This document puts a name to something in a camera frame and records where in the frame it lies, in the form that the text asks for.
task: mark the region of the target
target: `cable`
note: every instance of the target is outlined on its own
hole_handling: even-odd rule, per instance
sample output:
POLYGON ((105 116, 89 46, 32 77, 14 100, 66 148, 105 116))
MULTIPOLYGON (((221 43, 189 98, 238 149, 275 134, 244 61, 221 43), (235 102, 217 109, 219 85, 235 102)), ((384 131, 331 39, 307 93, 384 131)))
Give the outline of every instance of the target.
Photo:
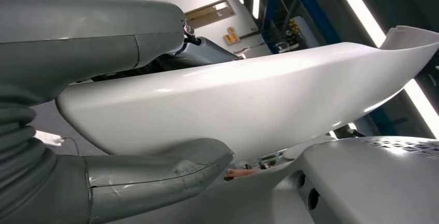
POLYGON ((78 144, 76 143, 76 140, 74 140, 73 138, 71 138, 71 137, 64 137, 64 138, 61 138, 62 140, 71 140, 71 141, 73 141, 73 143, 75 144, 75 147, 76 147, 76 153, 77 153, 77 155, 78 156, 80 156, 80 154, 79 154, 79 148, 78 148, 78 144))

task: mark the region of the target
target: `curved white fairing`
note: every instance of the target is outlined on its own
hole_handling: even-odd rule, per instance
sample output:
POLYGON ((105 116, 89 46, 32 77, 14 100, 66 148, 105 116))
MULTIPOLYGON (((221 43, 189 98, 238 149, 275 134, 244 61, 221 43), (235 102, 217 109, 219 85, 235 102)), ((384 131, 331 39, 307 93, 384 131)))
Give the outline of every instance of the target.
POLYGON ((109 153, 154 154, 214 138, 239 161, 320 136, 379 107, 425 66, 438 41, 437 33, 398 27, 383 47, 409 49, 339 43, 70 86, 57 104, 109 153))

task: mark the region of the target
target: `perforated panel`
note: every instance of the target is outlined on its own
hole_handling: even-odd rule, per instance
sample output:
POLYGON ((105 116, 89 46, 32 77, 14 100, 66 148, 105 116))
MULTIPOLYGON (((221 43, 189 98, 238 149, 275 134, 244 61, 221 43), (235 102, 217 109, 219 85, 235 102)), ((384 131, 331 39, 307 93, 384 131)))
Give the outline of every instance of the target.
POLYGON ((412 137, 364 137, 360 138, 367 144, 391 149, 394 152, 409 152, 429 159, 439 160, 439 141, 412 137))

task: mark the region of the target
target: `scuffed gray casing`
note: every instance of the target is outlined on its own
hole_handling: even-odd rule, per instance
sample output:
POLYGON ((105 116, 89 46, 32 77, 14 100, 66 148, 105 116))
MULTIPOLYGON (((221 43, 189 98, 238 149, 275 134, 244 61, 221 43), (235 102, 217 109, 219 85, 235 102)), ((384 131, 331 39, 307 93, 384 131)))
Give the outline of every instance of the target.
POLYGON ((0 9, 1 224, 105 223, 140 214, 193 197, 231 162, 233 152, 212 139, 154 158, 59 156, 27 126, 35 117, 28 107, 67 84, 179 48, 184 15, 177 6, 0 0, 0 9))
POLYGON ((23 104, 53 99, 71 82, 144 66, 183 44, 184 14, 169 3, 0 0, 0 9, 0 96, 23 104))

